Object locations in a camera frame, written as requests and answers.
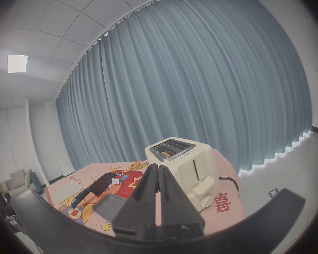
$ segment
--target cushion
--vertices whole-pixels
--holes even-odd
[[[2,186],[2,191],[4,191],[4,193],[7,193],[8,192],[8,187],[7,187],[6,182],[1,183],[1,186]]]
[[[26,174],[25,174],[23,169],[15,172],[15,173],[10,173],[9,175],[11,176],[14,188],[17,188],[17,187],[25,184]]]
[[[42,192],[42,185],[41,185],[37,175],[35,174],[35,172],[32,173],[31,180],[32,180],[32,182],[34,184],[34,187],[37,189],[36,191],[38,193]]]
[[[15,188],[13,185],[12,179],[7,180],[6,184],[8,186],[8,190],[13,190]]]
[[[31,175],[32,175],[32,170],[31,169],[27,169],[26,176],[25,176],[25,185],[27,187],[29,187],[29,185],[31,184]]]

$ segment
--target chinese character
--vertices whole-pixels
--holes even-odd
[[[231,204],[231,202],[228,202],[227,193],[220,193],[214,201],[216,202],[214,207],[217,208],[218,213],[229,211],[229,204]]]

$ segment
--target ceiling light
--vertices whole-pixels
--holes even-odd
[[[28,56],[8,55],[7,72],[26,72]]]

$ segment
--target black knife handle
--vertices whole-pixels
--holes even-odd
[[[72,209],[76,208],[76,206],[91,192],[90,187],[82,190],[71,202]]]

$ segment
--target blue sticker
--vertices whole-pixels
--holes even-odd
[[[121,179],[119,179],[119,180],[125,180],[127,177],[128,177],[128,175],[124,175],[124,176],[122,176]]]

